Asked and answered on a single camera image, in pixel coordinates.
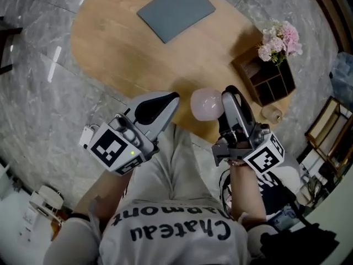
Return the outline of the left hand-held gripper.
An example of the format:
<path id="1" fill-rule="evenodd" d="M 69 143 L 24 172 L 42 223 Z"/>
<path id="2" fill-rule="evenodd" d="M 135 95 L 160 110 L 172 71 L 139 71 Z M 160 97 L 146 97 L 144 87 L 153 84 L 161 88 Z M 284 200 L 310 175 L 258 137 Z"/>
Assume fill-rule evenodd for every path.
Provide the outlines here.
<path id="1" fill-rule="evenodd" d="M 179 101 L 177 92 L 168 91 L 135 97 L 125 113 L 101 124 L 87 150 L 107 171 L 128 174 L 159 152 L 157 136 L 171 121 Z"/>

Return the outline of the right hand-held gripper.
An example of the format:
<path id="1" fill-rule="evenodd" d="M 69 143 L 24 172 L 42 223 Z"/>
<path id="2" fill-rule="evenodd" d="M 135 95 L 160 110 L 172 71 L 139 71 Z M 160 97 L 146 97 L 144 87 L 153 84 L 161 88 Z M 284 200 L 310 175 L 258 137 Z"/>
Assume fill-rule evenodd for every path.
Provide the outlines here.
<path id="1" fill-rule="evenodd" d="M 265 175 L 283 163 L 285 151 L 268 124 L 256 123 L 240 90 L 230 85 L 222 92 L 222 104 L 230 128 L 212 146 L 216 165 L 243 162 L 257 175 Z"/>

